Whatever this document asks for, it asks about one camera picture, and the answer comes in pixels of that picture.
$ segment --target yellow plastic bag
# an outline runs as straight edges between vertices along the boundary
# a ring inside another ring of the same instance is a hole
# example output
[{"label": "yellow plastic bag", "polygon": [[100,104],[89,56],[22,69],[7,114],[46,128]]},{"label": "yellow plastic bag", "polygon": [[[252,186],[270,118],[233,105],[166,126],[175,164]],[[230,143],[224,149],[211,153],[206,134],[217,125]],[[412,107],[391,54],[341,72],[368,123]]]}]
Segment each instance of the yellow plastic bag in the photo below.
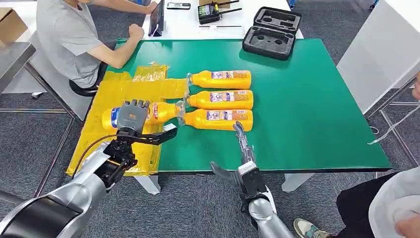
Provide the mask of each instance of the yellow plastic bag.
[{"label": "yellow plastic bag", "polygon": [[[149,100],[150,102],[163,102],[164,98],[182,98],[186,91],[186,82],[166,80],[166,65],[152,64],[137,68],[134,78],[128,72],[114,73],[107,71],[104,80],[92,102],[92,107],[82,129],[79,142],[66,173],[72,175],[83,151],[95,140],[105,135],[115,134],[102,127],[102,114],[104,110],[120,107],[124,101],[133,99]],[[145,125],[144,134],[162,131],[162,124]],[[97,146],[93,146],[85,158]],[[147,176],[158,170],[160,147],[141,143],[133,144],[133,153],[138,161],[137,165],[129,169],[125,176]]]}]

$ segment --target yellow bottle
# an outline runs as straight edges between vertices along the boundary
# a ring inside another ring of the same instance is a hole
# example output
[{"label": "yellow bottle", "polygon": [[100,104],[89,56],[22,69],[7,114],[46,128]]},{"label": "yellow bottle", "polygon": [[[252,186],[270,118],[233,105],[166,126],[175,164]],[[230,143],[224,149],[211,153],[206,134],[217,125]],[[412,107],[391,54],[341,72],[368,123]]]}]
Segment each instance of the yellow bottle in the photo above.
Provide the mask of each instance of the yellow bottle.
[{"label": "yellow bottle", "polygon": [[251,110],[210,111],[197,109],[184,116],[186,125],[210,130],[234,130],[233,125],[237,120],[244,126],[245,131],[252,129],[254,118]]},{"label": "yellow bottle", "polygon": [[[117,128],[118,115],[121,108],[112,108],[105,110],[102,115],[102,126],[106,130],[115,130]],[[148,115],[145,124],[165,123],[174,117],[180,117],[184,114],[184,102],[179,101],[176,104],[165,102],[151,103],[148,109]]]},{"label": "yellow bottle", "polygon": [[251,90],[202,91],[186,101],[190,106],[202,109],[252,109],[254,95]]},{"label": "yellow bottle", "polygon": [[214,71],[204,70],[187,75],[188,86],[198,85],[202,88],[249,89],[251,72],[248,70]]}]

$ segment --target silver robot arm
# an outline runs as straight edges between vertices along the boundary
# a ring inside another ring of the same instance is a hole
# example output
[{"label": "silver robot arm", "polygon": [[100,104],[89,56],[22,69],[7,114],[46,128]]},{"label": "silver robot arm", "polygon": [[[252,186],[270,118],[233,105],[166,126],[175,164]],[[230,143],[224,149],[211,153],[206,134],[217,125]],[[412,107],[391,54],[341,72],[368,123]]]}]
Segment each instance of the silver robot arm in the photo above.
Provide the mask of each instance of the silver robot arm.
[{"label": "silver robot arm", "polygon": [[124,172],[137,164],[132,143],[159,145],[176,136],[177,128],[172,124],[165,126],[164,132],[141,134],[148,106],[148,101],[139,101],[138,105],[136,100],[125,102],[117,120],[117,138],[99,145],[71,182],[15,207],[0,223],[0,237],[80,237],[96,206]]},{"label": "silver robot arm", "polygon": [[237,171],[228,172],[211,162],[211,169],[219,177],[241,188],[241,211],[252,218],[251,224],[258,230],[260,238],[294,238],[277,216],[273,196],[256,165],[254,150],[248,145],[242,125],[237,121],[233,127],[242,152],[242,165]]}]

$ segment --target gray carpet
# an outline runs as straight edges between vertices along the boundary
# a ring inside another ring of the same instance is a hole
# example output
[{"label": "gray carpet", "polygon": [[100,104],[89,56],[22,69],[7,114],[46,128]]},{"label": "gray carpet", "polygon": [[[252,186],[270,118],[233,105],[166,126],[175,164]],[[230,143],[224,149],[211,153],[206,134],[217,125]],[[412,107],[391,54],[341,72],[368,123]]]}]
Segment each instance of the gray carpet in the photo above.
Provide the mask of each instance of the gray carpet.
[{"label": "gray carpet", "polygon": [[[334,62],[344,54],[369,14],[370,0],[298,0],[294,9],[304,15],[305,37],[322,38]],[[91,7],[101,40],[126,37],[129,24],[143,21],[141,15]],[[412,101],[409,93],[401,100]],[[29,94],[0,95],[0,107],[57,108],[48,94],[34,100]],[[389,107],[396,122],[410,108]],[[397,128],[417,158],[420,158],[420,111]],[[55,152],[69,117],[65,115],[0,114],[0,189],[30,198],[45,166]],[[381,134],[388,125],[376,115],[369,123]],[[80,135],[74,125],[52,172],[45,192],[69,180],[64,174]],[[381,145],[394,169],[412,168],[395,137],[390,134]],[[313,221],[333,233],[343,228],[335,199],[341,190],[375,178],[375,173],[316,174],[296,191],[284,193],[283,175],[265,175],[272,190],[279,217],[292,229],[297,217]],[[133,178],[121,183],[102,201],[87,225],[84,237],[107,238],[254,238],[257,233],[249,219],[239,212],[240,199],[230,185],[216,176],[160,176],[162,193],[150,195]],[[0,218],[13,206],[0,202]]]}]

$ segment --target shoe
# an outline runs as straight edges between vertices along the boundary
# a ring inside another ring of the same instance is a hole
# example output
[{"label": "shoe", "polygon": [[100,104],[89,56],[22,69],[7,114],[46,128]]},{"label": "shoe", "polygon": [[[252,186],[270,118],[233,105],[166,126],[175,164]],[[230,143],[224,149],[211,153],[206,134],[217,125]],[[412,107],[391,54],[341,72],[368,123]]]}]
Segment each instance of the shoe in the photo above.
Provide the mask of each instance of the shoe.
[{"label": "shoe", "polygon": [[300,238],[331,238],[331,234],[325,231],[321,231],[314,224],[297,218],[293,222],[293,227]]}]

